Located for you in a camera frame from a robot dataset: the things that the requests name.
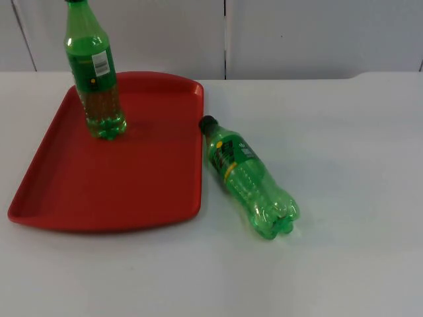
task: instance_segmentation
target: plastic tray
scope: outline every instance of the plastic tray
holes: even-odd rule
[[[128,129],[94,139],[67,92],[15,198],[10,220],[43,229],[122,231],[175,223],[200,209],[203,87],[150,72],[118,74]]]

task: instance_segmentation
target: green plastic bottle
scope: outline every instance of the green plastic bottle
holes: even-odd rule
[[[87,0],[65,1],[68,10],[64,44],[88,128],[93,137],[114,139],[125,132],[126,121],[107,33]]]
[[[290,233],[299,217],[294,199],[279,188],[247,142],[228,131],[211,116],[205,116],[200,129],[206,136],[207,158],[227,189],[247,210],[254,229],[266,239],[280,232]]]

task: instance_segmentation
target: bottle base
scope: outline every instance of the bottle base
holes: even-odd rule
[[[272,227],[269,229],[263,230],[254,224],[253,227],[263,238],[267,240],[273,240],[280,233],[289,234],[293,230],[293,223],[291,219],[285,217],[274,221]]]
[[[100,121],[87,119],[87,125],[93,137],[109,141],[114,140],[126,131],[126,120],[123,115]]]

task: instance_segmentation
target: black bottle cap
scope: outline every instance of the black bottle cap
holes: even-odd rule
[[[215,125],[219,125],[219,122],[217,122],[217,120],[212,116],[204,116],[198,124],[203,134],[208,134],[208,132],[210,132],[210,128]]]

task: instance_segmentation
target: white wall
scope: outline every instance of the white wall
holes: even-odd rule
[[[68,70],[64,0],[14,0],[39,71]],[[118,71],[224,76],[223,0],[89,0]]]
[[[227,0],[228,79],[417,71],[423,0]]]
[[[11,2],[0,0],[0,71],[33,71]]]

